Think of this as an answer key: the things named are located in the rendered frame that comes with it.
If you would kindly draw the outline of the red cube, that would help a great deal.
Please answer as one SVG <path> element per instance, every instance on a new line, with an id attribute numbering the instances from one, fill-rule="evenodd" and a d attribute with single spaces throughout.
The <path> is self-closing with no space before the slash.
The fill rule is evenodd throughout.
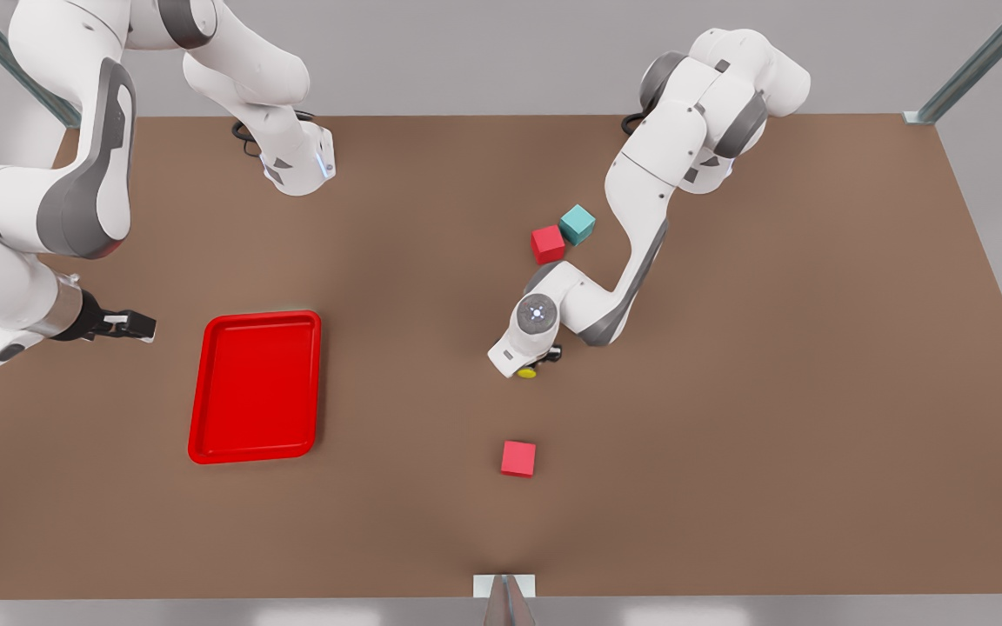
<path id="1" fill-rule="evenodd" d="M 505 476 L 532 478 L 536 452 L 537 445 L 534 443 L 506 440 L 504 452 L 502 452 L 500 472 Z"/>
<path id="2" fill-rule="evenodd" d="M 531 232 L 531 250 L 537 265 L 559 262 L 564 258 L 567 242 L 556 224 Z"/>

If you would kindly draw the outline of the red rectangular tray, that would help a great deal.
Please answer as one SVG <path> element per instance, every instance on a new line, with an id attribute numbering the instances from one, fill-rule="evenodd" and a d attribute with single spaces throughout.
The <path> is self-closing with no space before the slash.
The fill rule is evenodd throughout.
<path id="1" fill-rule="evenodd" d="M 188 456 L 198 464 L 298 458 L 317 440 L 322 320 L 314 310 L 207 323 Z"/>

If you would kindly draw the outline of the teal cube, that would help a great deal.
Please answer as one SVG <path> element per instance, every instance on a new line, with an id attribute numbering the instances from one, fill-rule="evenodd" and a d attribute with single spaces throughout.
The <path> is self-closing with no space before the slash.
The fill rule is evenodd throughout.
<path id="1" fill-rule="evenodd" d="M 595 229 L 596 218 L 580 203 L 564 213 L 558 222 L 560 233 L 564 240 L 572 246 L 580 245 Z"/>

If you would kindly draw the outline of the silver frame post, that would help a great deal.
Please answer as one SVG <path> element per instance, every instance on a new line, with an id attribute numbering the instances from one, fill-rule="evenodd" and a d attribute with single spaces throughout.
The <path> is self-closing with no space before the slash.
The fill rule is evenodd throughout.
<path id="1" fill-rule="evenodd" d="M 533 574 L 474 575 L 473 597 L 486 598 L 484 626 L 536 626 L 526 602 L 536 597 Z"/>
<path id="2" fill-rule="evenodd" d="M 1002 59 L 1002 24 L 918 110 L 904 111 L 906 124 L 933 126 Z"/>
<path id="3" fill-rule="evenodd" d="M 9 46 L 7 36 L 2 31 L 0 31 L 0 66 L 15 78 L 17 83 L 21 84 L 29 94 L 34 96 L 37 102 L 42 104 L 53 117 L 58 119 L 60 123 L 63 123 L 64 127 L 69 128 L 69 130 L 78 130 L 81 122 L 80 112 L 71 103 L 51 94 L 48 89 L 40 86 L 35 79 L 21 68 L 20 64 L 17 63 L 15 53 L 12 52 Z"/>

